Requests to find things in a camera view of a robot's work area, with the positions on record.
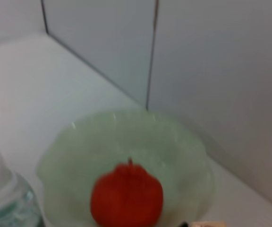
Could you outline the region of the red orange fruit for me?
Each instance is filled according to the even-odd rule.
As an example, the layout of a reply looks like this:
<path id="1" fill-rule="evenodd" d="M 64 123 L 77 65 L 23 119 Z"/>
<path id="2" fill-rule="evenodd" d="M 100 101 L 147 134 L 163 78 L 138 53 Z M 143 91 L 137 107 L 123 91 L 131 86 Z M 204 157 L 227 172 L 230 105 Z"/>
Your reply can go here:
<path id="1" fill-rule="evenodd" d="M 100 227 L 154 227 L 163 202 L 160 181 L 129 158 L 95 182 L 90 212 Z"/>

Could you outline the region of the clear green-label water bottle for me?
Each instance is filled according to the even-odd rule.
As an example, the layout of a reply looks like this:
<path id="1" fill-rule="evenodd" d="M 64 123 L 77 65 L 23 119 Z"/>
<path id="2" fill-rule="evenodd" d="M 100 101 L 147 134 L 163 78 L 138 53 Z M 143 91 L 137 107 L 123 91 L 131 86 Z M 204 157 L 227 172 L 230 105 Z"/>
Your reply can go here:
<path id="1" fill-rule="evenodd" d="M 46 227 L 30 184 L 0 153 L 0 227 Z"/>

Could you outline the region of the pale green glass fruit plate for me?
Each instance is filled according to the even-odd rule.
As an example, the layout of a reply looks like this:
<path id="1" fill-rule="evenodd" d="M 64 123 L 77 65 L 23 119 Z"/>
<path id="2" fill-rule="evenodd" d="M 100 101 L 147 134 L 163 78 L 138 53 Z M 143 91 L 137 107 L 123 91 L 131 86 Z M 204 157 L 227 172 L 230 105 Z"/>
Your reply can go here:
<path id="1" fill-rule="evenodd" d="M 71 123 L 38 164 L 53 227 L 98 227 L 90 213 L 94 183 L 129 158 L 162 184 L 164 207 L 155 227 L 197 221 L 210 208 L 215 179 L 205 146 L 191 130 L 160 113 L 106 111 Z"/>

